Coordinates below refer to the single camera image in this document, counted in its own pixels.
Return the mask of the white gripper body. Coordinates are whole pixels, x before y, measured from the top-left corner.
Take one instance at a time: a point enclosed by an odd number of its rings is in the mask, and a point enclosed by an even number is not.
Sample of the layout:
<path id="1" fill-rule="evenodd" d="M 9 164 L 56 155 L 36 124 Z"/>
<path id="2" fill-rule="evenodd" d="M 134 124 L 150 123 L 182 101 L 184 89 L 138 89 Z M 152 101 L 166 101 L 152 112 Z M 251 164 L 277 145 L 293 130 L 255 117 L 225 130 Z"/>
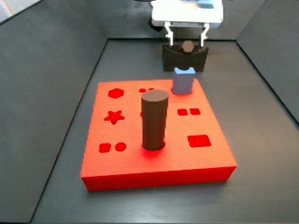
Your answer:
<path id="1" fill-rule="evenodd" d="M 150 5 L 153 26 L 169 22 L 176 27 L 208 24 L 217 28 L 223 22 L 221 0 L 153 0 Z"/>

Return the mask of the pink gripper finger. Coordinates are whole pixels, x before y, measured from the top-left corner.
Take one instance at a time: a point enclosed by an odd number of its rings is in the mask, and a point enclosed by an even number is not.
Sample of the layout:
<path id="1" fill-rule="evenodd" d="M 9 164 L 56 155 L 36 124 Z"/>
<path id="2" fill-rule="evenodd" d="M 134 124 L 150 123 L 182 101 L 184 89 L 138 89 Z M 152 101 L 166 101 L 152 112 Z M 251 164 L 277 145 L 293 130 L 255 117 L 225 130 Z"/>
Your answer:
<path id="1" fill-rule="evenodd" d="M 209 28 L 210 28 L 209 24 L 204 23 L 200 33 L 200 47 L 204 47 L 204 40 L 206 39 L 206 32 Z"/>
<path id="2" fill-rule="evenodd" d="M 165 37 L 169 39 L 169 46 L 173 46 L 173 32 L 170 30 L 170 22 L 164 22 Z"/>

